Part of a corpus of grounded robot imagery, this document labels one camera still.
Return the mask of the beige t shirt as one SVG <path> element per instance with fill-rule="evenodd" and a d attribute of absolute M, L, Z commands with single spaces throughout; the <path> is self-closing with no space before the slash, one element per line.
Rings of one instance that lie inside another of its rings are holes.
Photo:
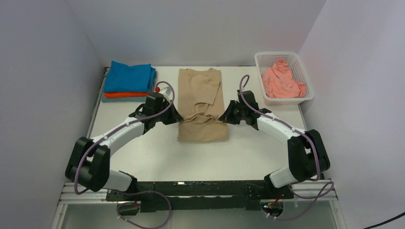
<path fill-rule="evenodd" d="M 228 140 L 228 126 L 219 120 L 224 114 L 222 73 L 180 69 L 178 76 L 178 141 L 207 143 Z"/>

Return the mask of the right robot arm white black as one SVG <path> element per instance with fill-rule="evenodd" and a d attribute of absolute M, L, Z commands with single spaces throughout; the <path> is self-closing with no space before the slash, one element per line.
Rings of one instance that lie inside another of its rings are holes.
<path fill-rule="evenodd" d="M 306 131 L 278 118 L 268 109 L 259 109 L 252 91 L 238 91 L 219 121 L 238 125 L 241 121 L 257 131 L 269 134 L 287 147 L 288 163 L 265 176 L 263 192 L 269 198 L 281 193 L 282 187 L 306 180 L 319 180 L 330 168 L 323 140 L 318 131 Z"/>

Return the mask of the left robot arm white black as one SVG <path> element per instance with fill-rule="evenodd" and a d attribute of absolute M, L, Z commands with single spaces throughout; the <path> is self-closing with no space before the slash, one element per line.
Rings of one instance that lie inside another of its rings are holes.
<path fill-rule="evenodd" d="M 183 121 L 173 101 L 162 93 L 151 93 L 145 103 L 128 115 L 121 124 L 94 138 L 81 137 L 73 147 L 65 177 L 85 190 L 118 190 L 124 200 L 132 200 L 138 192 L 133 175 L 110 168 L 110 158 L 133 139 L 152 129 L 156 123 L 171 125 Z"/>

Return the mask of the folded blue t shirt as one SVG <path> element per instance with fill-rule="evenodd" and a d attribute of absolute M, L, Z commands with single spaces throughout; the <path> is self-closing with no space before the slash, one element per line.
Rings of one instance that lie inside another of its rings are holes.
<path fill-rule="evenodd" d="M 107 74 L 105 93 L 146 93 L 151 90 L 156 75 L 156 69 L 150 64 L 129 66 L 112 61 Z"/>

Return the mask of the folded orange t shirt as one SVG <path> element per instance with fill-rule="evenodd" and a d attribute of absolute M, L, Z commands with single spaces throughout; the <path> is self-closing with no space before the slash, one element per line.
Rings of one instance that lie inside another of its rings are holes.
<path fill-rule="evenodd" d="M 148 92 L 105 92 L 106 98 L 124 98 L 124 97 L 144 97 L 149 95 Z"/>

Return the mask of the pink t shirt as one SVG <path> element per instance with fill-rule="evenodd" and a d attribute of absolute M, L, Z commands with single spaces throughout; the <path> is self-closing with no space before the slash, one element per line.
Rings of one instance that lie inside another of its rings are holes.
<path fill-rule="evenodd" d="M 306 85 L 293 78 L 287 61 L 278 58 L 272 67 L 261 75 L 265 94 L 272 99 L 301 98 L 305 96 Z"/>

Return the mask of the white plastic laundry basket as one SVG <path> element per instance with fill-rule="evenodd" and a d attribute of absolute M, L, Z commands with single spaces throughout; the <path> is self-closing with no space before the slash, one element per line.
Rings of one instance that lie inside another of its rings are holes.
<path fill-rule="evenodd" d="M 274 63 L 282 58 L 288 63 L 291 70 L 292 78 L 298 82 L 304 83 L 306 91 L 302 97 L 298 98 L 270 98 L 265 93 L 262 75 L 265 71 L 273 67 Z M 307 74 L 306 68 L 301 61 L 300 57 L 294 52 L 258 52 L 255 54 L 256 70 L 258 73 L 260 88 L 264 103 L 266 105 L 298 105 L 304 101 L 313 99 L 314 92 Z"/>

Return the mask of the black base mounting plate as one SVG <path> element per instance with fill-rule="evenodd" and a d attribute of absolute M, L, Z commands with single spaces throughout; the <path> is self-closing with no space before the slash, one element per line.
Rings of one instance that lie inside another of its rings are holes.
<path fill-rule="evenodd" d="M 109 202 L 139 204 L 141 213 L 161 210 L 260 210 L 260 204 L 293 199 L 287 186 L 273 187 L 264 180 L 138 182 L 136 193 L 107 193 Z"/>

